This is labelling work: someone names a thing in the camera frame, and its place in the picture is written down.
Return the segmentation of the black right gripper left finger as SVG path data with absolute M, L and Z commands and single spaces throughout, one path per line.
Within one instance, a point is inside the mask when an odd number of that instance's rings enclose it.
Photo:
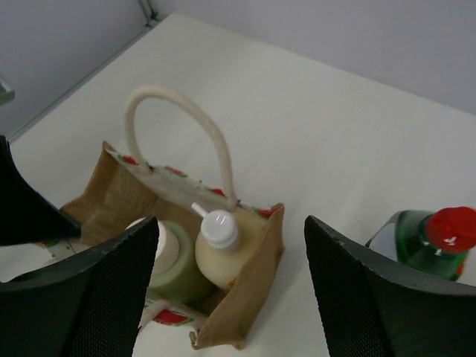
M 158 244 L 150 216 L 1 284 L 2 356 L 131 356 Z

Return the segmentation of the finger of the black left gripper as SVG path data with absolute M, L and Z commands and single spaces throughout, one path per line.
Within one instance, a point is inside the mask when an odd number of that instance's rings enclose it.
M 36 192 L 20 175 L 1 136 L 1 245 L 77 238 L 80 224 Z

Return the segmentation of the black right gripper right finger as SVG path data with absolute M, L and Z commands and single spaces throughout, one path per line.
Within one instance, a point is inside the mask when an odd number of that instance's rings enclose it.
M 399 264 L 308 216 L 306 256 L 331 356 L 474 356 L 475 287 Z

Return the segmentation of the green dish soap bottle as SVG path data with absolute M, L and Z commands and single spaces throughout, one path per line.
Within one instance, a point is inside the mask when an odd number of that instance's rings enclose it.
M 407 267 L 456 281 L 475 247 L 475 209 L 401 210 L 365 246 Z

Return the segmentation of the watermelon print canvas bag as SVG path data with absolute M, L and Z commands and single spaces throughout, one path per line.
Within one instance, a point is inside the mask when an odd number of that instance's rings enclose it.
M 135 111 L 148 98 L 167 100 L 188 113 L 209 135 L 216 150 L 222 177 L 219 189 L 171 167 L 154 167 L 142 156 L 135 137 Z M 128 155 L 121 155 L 104 144 L 92 176 L 83 193 L 58 208 L 80 224 L 77 238 L 34 243 L 47 248 L 57 263 L 116 237 L 153 216 L 157 221 L 176 222 L 195 240 L 200 229 L 199 216 L 191 205 L 196 202 L 208 210 L 238 209 L 266 221 L 261 242 L 229 291 L 217 286 L 201 301 L 184 304 L 146 299 L 138 334 L 159 315 L 179 314 L 186 324 L 195 322 L 189 338 L 200 350 L 231 345 L 241 350 L 254 321 L 265 303 L 280 262 L 283 247 L 284 206 L 276 204 L 261 210 L 243 204 L 235 193 L 231 157 L 227 143 L 215 122 L 192 100 L 159 86 L 142 86 L 131 93 L 124 111 Z

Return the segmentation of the white pump lotion bottle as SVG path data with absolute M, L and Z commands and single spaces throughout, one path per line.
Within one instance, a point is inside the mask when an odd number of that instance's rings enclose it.
M 213 285 L 229 291 L 242 267 L 257 250 L 266 221 L 247 210 L 205 210 L 194 202 L 193 211 L 201 218 L 195 243 L 196 264 Z

